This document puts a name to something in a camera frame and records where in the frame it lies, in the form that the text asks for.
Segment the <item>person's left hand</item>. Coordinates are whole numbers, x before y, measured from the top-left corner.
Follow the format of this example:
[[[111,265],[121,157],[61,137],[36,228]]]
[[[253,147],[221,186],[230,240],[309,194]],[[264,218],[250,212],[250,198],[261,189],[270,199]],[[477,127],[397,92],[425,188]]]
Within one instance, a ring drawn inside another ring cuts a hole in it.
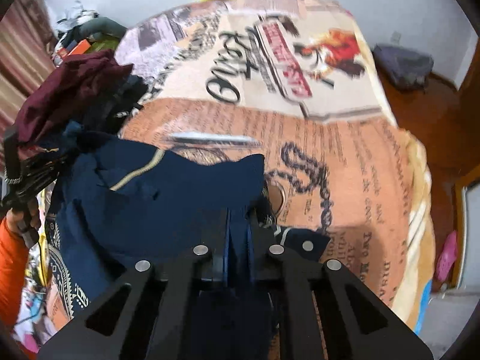
[[[41,227],[41,220],[38,210],[38,200],[34,197],[28,202],[27,207],[31,219],[30,226],[38,230]],[[7,228],[10,233],[16,236],[20,236],[21,230],[19,228],[19,225],[22,223],[26,223],[26,220],[24,218],[24,211],[10,209],[10,211],[7,212],[6,221]]]

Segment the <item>orange left sleeve forearm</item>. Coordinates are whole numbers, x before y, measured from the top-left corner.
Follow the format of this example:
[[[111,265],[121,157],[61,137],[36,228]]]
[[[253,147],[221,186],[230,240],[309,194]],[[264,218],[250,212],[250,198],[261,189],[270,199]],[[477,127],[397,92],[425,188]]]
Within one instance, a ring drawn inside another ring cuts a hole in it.
[[[29,250],[23,238],[16,232],[16,223],[11,215],[1,222],[1,322],[12,326],[20,310],[24,271]]]

